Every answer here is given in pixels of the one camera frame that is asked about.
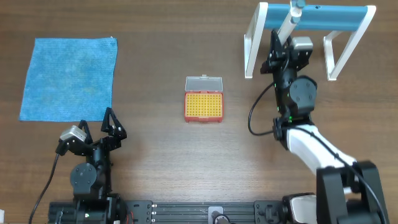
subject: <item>blue cloth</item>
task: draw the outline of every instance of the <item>blue cloth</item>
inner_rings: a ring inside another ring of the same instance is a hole
[[[21,121],[102,121],[112,107],[115,38],[35,40]]]

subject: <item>brown wood surface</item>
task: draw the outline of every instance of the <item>brown wood surface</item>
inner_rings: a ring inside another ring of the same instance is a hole
[[[269,31],[263,33],[252,80],[244,79],[243,34],[258,1],[0,1],[0,209],[6,222],[27,223],[50,174],[60,133],[71,123],[20,122],[34,39],[118,39],[113,108],[127,129],[111,153],[114,192],[125,199],[161,202],[253,202],[315,191],[315,177],[272,136],[255,137],[247,116],[272,81],[260,75]],[[358,160],[377,164],[391,223],[398,222],[398,1],[312,1],[377,6],[376,15],[337,82],[327,82],[322,37],[301,74],[318,82],[312,113],[321,133]],[[335,54],[348,34],[334,41]],[[186,123],[186,76],[223,77],[225,117],[220,124]],[[253,114],[268,130],[277,116],[273,93]],[[100,123],[90,123],[93,137]],[[35,214],[47,221],[51,201],[72,199],[69,174],[84,158],[61,157]]]

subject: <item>white stand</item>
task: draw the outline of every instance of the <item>white stand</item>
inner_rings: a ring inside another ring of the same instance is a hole
[[[362,35],[365,33],[368,25],[372,21],[374,13],[376,12],[375,6],[367,6],[368,11],[360,23],[358,30],[351,34],[348,43],[338,59],[335,65],[335,60],[333,57],[333,47],[331,41],[335,38],[341,31],[334,30],[326,37],[323,38],[323,45],[325,48],[325,62],[326,62],[326,73],[328,75],[329,81],[335,81],[341,69],[343,69],[345,63],[349,59],[349,56],[353,53],[356,45],[361,39]],[[254,64],[256,62],[257,53],[260,46],[262,31],[266,24],[266,17],[268,11],[268,3],[260,2],[256,8],[256,11],[251,19],[249,29],[244,35],[244,77],[253,78]]]
[[[325,48],[325,62],[326,62],[326,72],[328,74],[329,81],[336,81],[338,74],[343,69],[346,64],[349,56],[353,53],[356,45],[359,40],[361,40],[362,35],[365,33],[368,25],[371,23],[374,13],[376,12],[375,6],[367,6],[368,12],[366,13],[364,19],[358,27],[358,30],[352,32],[351,36],[348,39],[348,43],[344,48],[343,53],[335,65],[335,59],[333,57],[333,47],[331,46],[331,41],[333,38],[337,37],[341,34],[341,31],[332,31],[326,37],[323,38],[323,46]]]

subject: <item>square blue fabric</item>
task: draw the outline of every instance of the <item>square blue fabric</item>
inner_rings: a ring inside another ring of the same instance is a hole
[[[35,40],[21,121],[102,121],[112,107],[115,38]]]

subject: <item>blue roller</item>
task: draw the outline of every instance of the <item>blue roller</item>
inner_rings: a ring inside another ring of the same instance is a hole
[[[295,30],[356,31],[367,11],[366,6],[307,5]],[[264,28],[279,29],[288,13],[288,4],[268,4]]]

